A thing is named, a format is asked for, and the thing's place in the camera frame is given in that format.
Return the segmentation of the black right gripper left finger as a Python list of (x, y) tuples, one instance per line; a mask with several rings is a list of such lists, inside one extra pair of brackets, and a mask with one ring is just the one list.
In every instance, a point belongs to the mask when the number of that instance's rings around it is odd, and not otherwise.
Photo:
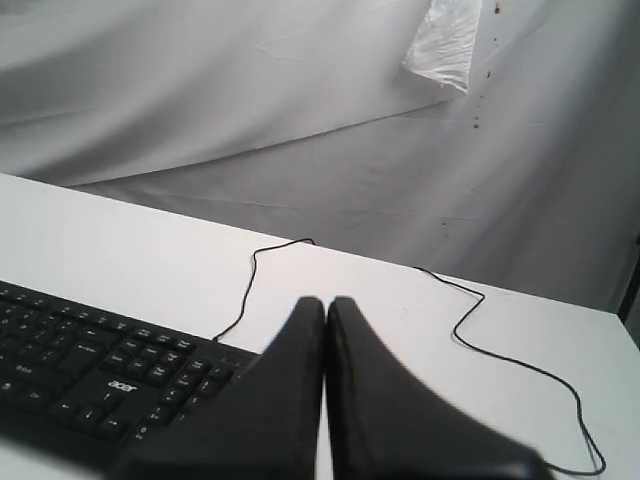
[(116, 479), (312, 479), (323, 386), (325, 312), (300, 298), (239, 381), (131, 447)]

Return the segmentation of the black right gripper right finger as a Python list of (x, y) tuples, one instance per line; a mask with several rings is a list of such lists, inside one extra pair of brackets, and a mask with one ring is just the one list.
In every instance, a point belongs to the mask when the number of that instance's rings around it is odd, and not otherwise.
[(325, 336), (335, 478), (549, 478), (536, 451), (458, 410), (407, 370), (353, 299), (334, 299)]

